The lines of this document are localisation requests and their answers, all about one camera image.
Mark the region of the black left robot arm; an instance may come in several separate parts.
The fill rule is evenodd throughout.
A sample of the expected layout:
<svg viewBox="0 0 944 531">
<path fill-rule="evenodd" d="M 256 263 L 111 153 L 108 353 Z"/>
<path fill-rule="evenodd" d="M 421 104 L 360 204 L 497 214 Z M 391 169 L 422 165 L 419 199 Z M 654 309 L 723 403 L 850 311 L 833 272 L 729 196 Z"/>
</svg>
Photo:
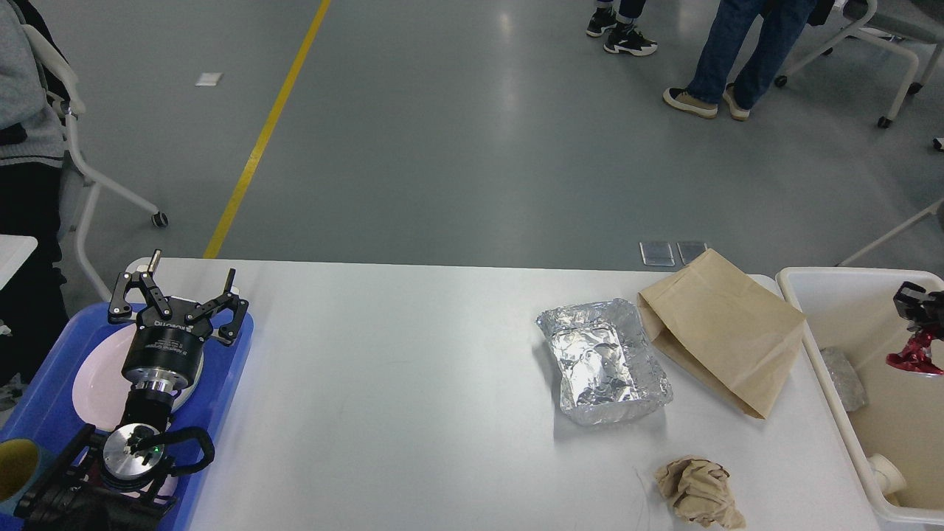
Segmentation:
<svg viewBox="0 0 944 531">
<path fill-rule="evenodd" d="M 4 530 L 182 530 L 247 356 L 235 269 L 205 302 L 156 285 L 161 252 L 66 326 L 2 428 Z"/>
</svg>

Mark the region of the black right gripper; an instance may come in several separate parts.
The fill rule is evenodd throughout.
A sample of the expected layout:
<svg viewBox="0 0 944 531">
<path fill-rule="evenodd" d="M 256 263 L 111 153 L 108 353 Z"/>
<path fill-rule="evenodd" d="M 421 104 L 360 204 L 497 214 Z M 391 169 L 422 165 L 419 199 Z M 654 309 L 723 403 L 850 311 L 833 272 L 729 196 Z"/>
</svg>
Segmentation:
<svg viewBox="0 0 944 531">
<path fill-rule="evenodd" d="M 943 292 L 928 292 L 913 282 L 903 282 L 893 296 L 899 317 L 908 322 L 908 330 L 943 328 Z"/>
</svg>

